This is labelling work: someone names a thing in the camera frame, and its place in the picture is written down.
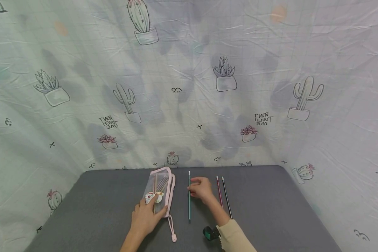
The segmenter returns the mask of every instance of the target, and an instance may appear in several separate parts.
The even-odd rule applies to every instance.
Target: peach dot
[[[270,19],[273,23],[281,23],[287,17],[287,8],[282,5],[277,5],[273,8]]]
[[[60,21],[55,21],[55,29],[57,34],[62,35],[64,37],[66,37],[67,34],[69,34],[65,25]]]

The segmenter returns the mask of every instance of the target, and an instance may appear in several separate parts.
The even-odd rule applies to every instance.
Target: pink pencil
[[[217,186],[218,186],[218,196],[220,197],[220,204],[223,206],[223,199],[221,198],[221,191],[220,191],[220,182],[218,182],[218,176],[216,176],[217,179]]]

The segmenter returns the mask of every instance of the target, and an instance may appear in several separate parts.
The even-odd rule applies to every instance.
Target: teal pencil
[[[189,191],[189,223],[190,223],[190,191]]]

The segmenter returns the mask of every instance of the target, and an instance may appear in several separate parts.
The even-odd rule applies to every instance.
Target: gray table
[[[341,252],[280,166],[172,169],[176,186],[171,214],[178,241],[171,241],[168,221],[163,219],[139,251],[221,251],[218,240],[206,241],[202,234],[205,226],[215,225],[202,202],[192,202],[188,223],[188,170],[192,177],[208,177],[215,195],[216,176],[224,176],[232,215],[258,252]],[[83,173],[26,252],[119,252],[149,173],[149,169]]]

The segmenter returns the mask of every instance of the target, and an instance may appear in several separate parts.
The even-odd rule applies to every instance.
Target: mesh pencil case
[[[158,199],[154,204],[154,213],[160,212],[163,207],[168,205],[168,209],[163,218],[168,218],[169,228],[171,229],[171,238],[176,242],[176,234],[174,232],[174,224],[172,216],[170,215],[172,196],[174,194],[175,175],[171,173],[169,167],[163,167],[158,170],[150,172],[150,177],[147,182],[146,190],[144,190],[143,198],[148,204],[155,194],[158,194]]]

